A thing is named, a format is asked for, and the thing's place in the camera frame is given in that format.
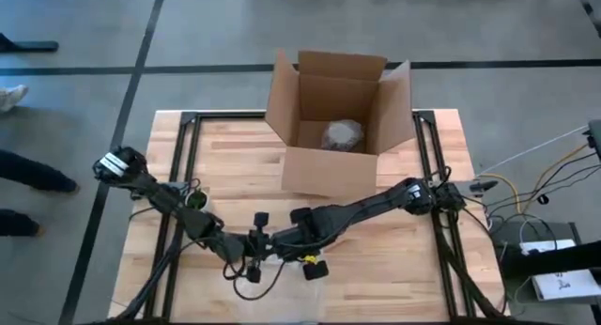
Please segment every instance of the cardboard box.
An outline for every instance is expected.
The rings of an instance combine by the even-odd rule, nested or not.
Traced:
[[[382,76],[386,58],[299,52],[296,71],[277,53],[266,120],[287,145],[282,188],[325,196],[376,192],[378,155],[415,136],[409,62]],[[328,123],[353,119],[363,140],[350,152],[322,150]]]

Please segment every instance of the jeans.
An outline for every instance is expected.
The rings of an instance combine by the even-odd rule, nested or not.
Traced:
[[[52,167],[0,150],[0,178],[6,178],[42,191],[70,193],[77,183]],[[0,209],[0,236],[34,236],[39,225],[26,215]]]

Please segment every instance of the wooden tabletop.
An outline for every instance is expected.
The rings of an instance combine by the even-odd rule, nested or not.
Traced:
[[[180,111],[159,111],[155,115],[146,157],[150,173],[160,181],[169,177],[180,114]],[[453,168],[451,180],[472,179],[474,173],[459,113],[454,109],[438,109],[435,114],[444,159]],[[184,148],[180,180],[187,152]],[[280,176],[284,154],[284,143],[263,120],[203,121],[194,176],[202,181],[202,188],[212,200],[214,213],[224,220],[226,231],[248,232],[257,211],[270,213],[267,232],[273,232],[290,226],[288,216],[294,208],[346,203],[283,191]],[[421,175],[415,139],[379,157],[380,190],[405,177]],[[144,207],[147,203],[136,204],[134,210]],[[484,221],[479,206],[469,204],[468,208]],[[116,279],[111,316],[123,310],[121,304],[129,303],[147,279],[160,219],[159,213],[149,212],[131,221]],[[493,304],[501,306],[501,276],[488,236],[465,213],[460,214],[459,230],[470,276]],[[223,279],[223,262],[211,252],[192,246],[182,254],[179,262],[171,320],[448,320],[429,216],[412,216],[397,210],[352,226],[326,249],[325,259],[330,268],[328,277],[307,283],[300,267],[286,266],[270,294],[258,302],[245,302],[235,295],[232,283]],[[251,286],[244,281],[239,284],[240,290],[250,296],[261,292],[272,280],[273,265],[264,266],[261,285]],[[462,310],[456,277],[455,295]],[[161,305],[162,297],[159,297],[157,312]]]

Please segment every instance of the gray floor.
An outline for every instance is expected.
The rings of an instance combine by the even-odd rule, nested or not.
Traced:
[[[601,9],[601,0],[590,1]],[[0,68],[65,68],[132,67],[154,0],[0,2],[2,32],[61,43],[56,54],[0,55]],[[303,48],[395,61],[601,58],[601,39],[578,0],[165,0],[146,65],[271,63],[277,47],[292,59]],[[415,70],[413,99],[415,107],[459,108],[479,173],[601,117],[599,80],[600,68]],[[0,323],[58,321],[98,187],[90,167],[111,142],[129,81],[0,76],[0,85],[31,87],[20,107],[0,116],[2,148],[55,166],[82,186],[74,197],[48,196],[0,180],[2,206],[48,228],[39,240],[0,239]],[[145,148],[156,110],[265,108],[269,87],[262,72],[143,75],[124,143]],[[549,163],[583,141],[575,133],[494,171],[528,191]],[[594,175],[531,212],[576,222],[585,241],[599,240],[599,184]],[[487,201],[507,194],[496,189]],[[106,314],[130,210],[125,193],[110,192],[76,322]],[[526,305],[520,318],[593,324],[583,306]]]

